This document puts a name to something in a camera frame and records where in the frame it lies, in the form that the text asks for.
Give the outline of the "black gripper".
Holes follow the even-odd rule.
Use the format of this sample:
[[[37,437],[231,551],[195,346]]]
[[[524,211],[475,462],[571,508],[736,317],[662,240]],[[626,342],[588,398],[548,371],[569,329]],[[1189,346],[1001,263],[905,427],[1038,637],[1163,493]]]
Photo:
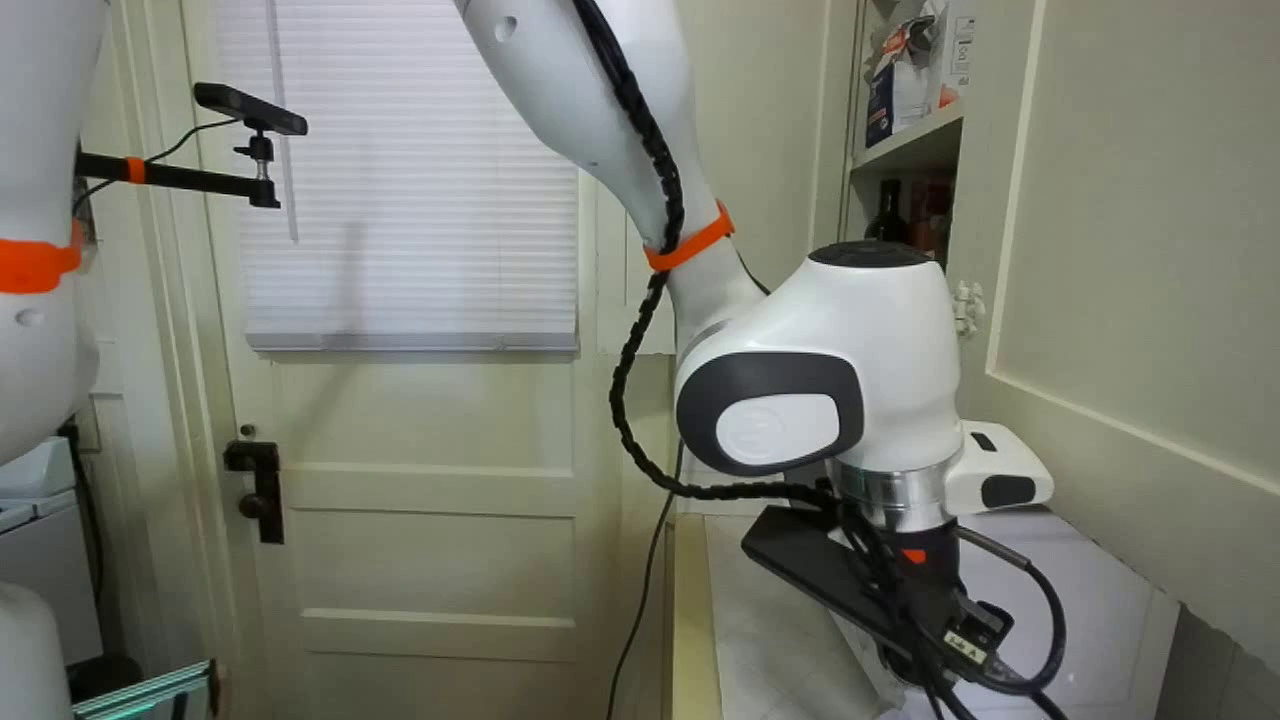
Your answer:
[[[877,537],[871,604],[882,611],[871,648],[888,677],[916,690],[930,718],[975,720],[956,686],[995,677],[990,660],[1010,616],[965,589],[959,525]]]

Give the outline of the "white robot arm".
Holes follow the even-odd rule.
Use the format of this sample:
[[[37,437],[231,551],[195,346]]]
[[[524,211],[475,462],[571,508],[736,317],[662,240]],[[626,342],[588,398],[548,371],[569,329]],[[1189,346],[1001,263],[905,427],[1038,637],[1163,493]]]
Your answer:
[[[758,289],[727,250],[691,130],[671,0],[452,0],[530,138],[596,178],[644,232],[649,295],[677,311],[677,427],[721,501],[799,501],[834,518],[888,616],[871,628],[948,705],[1010,682],[936,604],[921,545],[956,529],[945,490],[970,453],[945,267],[905,243],[814,250]],[[0,0],[0,462],[76,412],[94,349],[80,331],[76,125],[107,0]]]

